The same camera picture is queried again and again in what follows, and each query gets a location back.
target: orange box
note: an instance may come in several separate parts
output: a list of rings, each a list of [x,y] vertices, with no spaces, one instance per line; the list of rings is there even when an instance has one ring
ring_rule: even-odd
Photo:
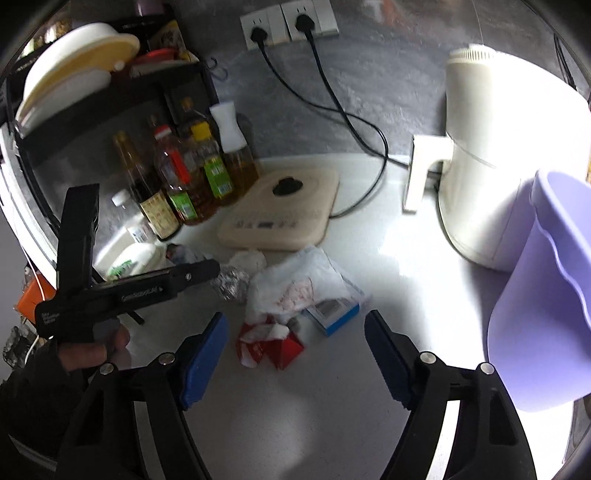
[[[41,284],[46,300],[51,300],[56,295],[56,289],[40,273],[37,273],[37,277],[39,278],[39,283]],[[33,278],[15,308],[22,316],[35,325],[35,307],[42,301],[41,290],[39,290],[37,280]]]

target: glass bottle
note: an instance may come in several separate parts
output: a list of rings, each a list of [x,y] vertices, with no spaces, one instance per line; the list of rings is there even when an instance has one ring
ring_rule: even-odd
[[[224,161],[238,197],[254,185],[259,178],[251,149],[236,122],[233,102],[219,103],[209,109],[220,131]]]
[[[138,244],[153,243],[156,240],[147,218],[142,213],[139,205],[131,198],[129,191],[123,189],[113,195],[111,199],[117,207],[117,215],[121,225],[129,232]]]
[[[178,134],[182,138],[191,138],[191,127],[201,122],[207,122],[207,117],[195,108],[191,97],[183,98],[181,108],[186,120],[178,128]]]
[[[126,132],[118,132],[113,142],[125,166],[131,194],[150,221],[154,233],[160,241],[171,238],[181,228],[181,223],[166,201],[156,170],[141,161]]]

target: plastic bottle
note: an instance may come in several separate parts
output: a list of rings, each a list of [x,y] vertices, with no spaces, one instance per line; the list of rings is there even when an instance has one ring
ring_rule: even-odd
[[[156,234],[152,230],[150,223],[127,190],[123,189],[117,192],[111,200],[117,207],[121,225],[129,232],[136,243],[153,243],[156,240]]]
[[[242,197],[258,180],[259,173],[251,149],[236,122],[234,102],[219,103],[209,111],[220,131],[224,160],[236,195]]]
[[[182,138],[191,138],[191,127],[194,124],[207,122],[207,117],[195,108],[191,97],[183,98],[181,101],[181,108],[183,109],[185,120],[179,126],[178,134]]]
[[[217,204],[205,176],[203,162],[185,143],[173,135],[168,125],[154,131],[156,168],[168,196],[187,225],[211,218]]]
[[[194,151],[203,161],[205,175],[213,196],[222,206],[233,204],[238,200],[238,196],[220,156],[220,147],[212,135],[209,124],[199,122],[191,127],[191,133],[193,134]]]

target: soy sauce bottle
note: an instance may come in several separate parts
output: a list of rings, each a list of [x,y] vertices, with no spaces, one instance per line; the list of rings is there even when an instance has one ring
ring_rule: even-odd
[[[168,204],[155,168],[141,161],[126,132],[118,132],[113,142],[125,166],[129,191],[150,221],[154,233],[160,241],[171,238],[181,228],[181,223]]]

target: aluminum foil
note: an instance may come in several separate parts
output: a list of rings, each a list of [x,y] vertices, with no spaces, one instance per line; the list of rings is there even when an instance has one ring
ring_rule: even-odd
[[[240,268],[231,265],[221,265],[220,274],[210,283],[224,300],[246,303],[250,275]]]

